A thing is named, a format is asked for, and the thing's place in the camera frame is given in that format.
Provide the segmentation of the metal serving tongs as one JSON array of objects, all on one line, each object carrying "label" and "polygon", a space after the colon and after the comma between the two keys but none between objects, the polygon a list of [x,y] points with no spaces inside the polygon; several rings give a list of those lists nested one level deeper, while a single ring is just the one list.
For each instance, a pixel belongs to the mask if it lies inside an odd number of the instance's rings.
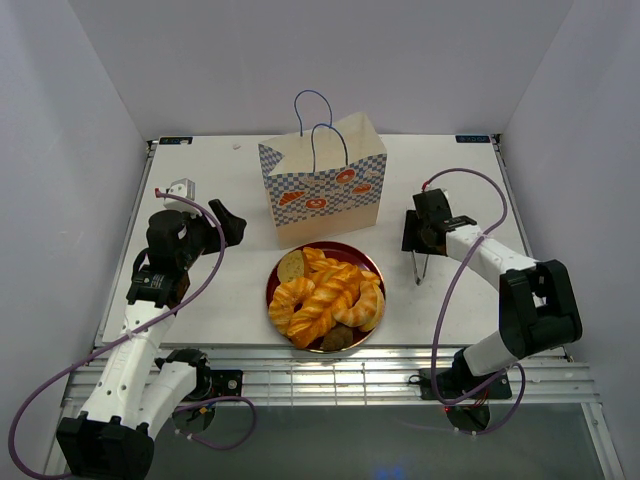
[{"label": "metal serving tongs", "polygon": [[420,286],[426,277],[430,255],[412,250],[410,257],[412,260],[414,283]]}]

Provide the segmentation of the oval golden bread roll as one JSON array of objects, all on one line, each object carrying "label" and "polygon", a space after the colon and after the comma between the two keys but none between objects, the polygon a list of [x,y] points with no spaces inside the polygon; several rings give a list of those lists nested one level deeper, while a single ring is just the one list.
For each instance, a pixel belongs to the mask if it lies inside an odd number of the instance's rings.
[{"label": "oval golden bread roll", "polygon": [[369,332],[373,330],[380,322],[385,311],[385,297],[378,285],[373,284],[373,291],[376,293],[376,309],[373,317],[359,327],[361,332]]}]

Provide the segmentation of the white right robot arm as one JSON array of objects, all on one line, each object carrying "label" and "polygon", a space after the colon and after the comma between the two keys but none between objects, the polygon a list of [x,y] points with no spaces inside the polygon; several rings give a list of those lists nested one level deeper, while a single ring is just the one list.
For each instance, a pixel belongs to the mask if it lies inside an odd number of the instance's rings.
[{"label": "white right robot arm", "polygon": [[432,369],[426,385],[433,397],[474,397],[518,361],[581,338],[563,263],[535,260],[490,238],[472,218],[454,215],[441,189],[417,193],[413,202],[405,217],[403,251],[456,260],[498,293],[496,331],[458,351],[449,369]]}]

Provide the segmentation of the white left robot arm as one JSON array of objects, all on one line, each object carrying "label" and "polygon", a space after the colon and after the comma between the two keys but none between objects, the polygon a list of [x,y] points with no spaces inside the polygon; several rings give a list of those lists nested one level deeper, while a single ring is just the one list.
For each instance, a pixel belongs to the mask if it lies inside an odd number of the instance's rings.
[{"label": "white left robot arm", "polygon": [[90,479],[143,479],[155,439],[178,405],[205,399],[212,387],[203,352],[157,354],[179,307],[185,305],[189,269],[202,255],[238,245],[246,221],[220,200],[212,214],[186,198],[148,220],[147,246],[137,255],[119,338],[79,414],[61,420],[56,439],[71,473]]}]

